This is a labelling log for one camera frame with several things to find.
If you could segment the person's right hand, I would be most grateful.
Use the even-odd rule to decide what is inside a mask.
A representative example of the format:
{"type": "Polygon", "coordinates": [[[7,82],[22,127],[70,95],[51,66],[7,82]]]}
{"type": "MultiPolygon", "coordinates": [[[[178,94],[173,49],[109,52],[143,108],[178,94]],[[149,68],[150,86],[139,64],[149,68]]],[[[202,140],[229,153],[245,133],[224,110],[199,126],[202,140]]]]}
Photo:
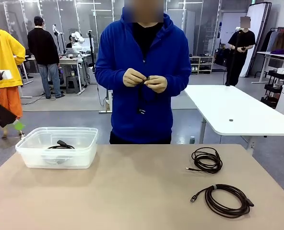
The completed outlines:
{"type": "Polygon", "coordinates": [[[143,74],[132,68],[128,68],[123,75],[123,83],[126,87],[135,87],[146,80],[147,78],[143,74]]]}

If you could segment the person's left hand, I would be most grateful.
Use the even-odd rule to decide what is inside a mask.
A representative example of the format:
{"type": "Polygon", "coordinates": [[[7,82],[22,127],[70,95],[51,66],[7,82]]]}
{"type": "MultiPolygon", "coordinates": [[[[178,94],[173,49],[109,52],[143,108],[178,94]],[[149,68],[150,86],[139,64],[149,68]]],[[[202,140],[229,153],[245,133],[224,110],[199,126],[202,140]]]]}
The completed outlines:
{"type": "Polygon", "coordinates": [[[163,76],[153,75],[144,84],[156,93],[163,93],[167,88],[167,79],[163,76]]]}

